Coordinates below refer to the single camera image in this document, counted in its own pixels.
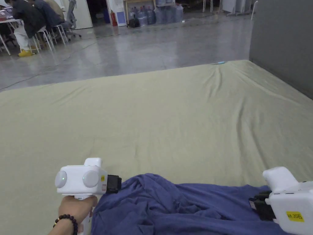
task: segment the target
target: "concrete floor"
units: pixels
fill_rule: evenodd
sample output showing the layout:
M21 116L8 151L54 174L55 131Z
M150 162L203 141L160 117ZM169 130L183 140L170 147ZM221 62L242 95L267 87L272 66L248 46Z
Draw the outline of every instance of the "concrete floor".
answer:
M0 52L0 91L95 77L248 59L250 16L198 13L182 24L97 26L56 50L18 58Z

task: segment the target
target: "bag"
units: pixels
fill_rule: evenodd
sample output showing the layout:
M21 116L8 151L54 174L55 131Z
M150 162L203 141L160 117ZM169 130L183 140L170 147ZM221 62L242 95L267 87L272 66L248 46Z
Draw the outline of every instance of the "bag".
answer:
M137 28L140 26L139 20L134 15L134 18L129 20L128 26L131 28Z

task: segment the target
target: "crumpled blue fabric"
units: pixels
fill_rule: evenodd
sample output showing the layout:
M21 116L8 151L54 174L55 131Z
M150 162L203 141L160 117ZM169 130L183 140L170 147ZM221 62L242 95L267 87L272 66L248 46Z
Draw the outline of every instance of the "crumpled blue fabric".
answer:
M261 221L248 199L267 186L175 185L159 175L130 178L117 194L105 194L94 210L92 235L233 234L287 235Z

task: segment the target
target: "gray wall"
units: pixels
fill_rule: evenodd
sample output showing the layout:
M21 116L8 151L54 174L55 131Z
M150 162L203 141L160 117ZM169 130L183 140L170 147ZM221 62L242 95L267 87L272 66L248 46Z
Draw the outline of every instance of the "gray wall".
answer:
M313 1L257 4L250 60L313 99Z

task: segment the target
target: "beaded bracelet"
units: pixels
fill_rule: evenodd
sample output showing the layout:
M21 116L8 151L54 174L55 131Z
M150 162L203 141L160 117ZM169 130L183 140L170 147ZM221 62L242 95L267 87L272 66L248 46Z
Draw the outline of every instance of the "beaded bracelet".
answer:
M73 235L77 235L77 232L78 232L78 224L77 224L77 222L76 222L76 219L74 219L74 216L71 216L71 215L69 215L69 214L67 214L67 215L60 215L59 216L59 218L57 218L56 220L55 220L55 223L54 223L54 225L53 225L53 227L55 227L55 225L57 224L57 222L59 222L59 220L61 220L61 219L70 219L71 221L72 221L72 223L73 223L73 226L74 226L74 230L73 230Z

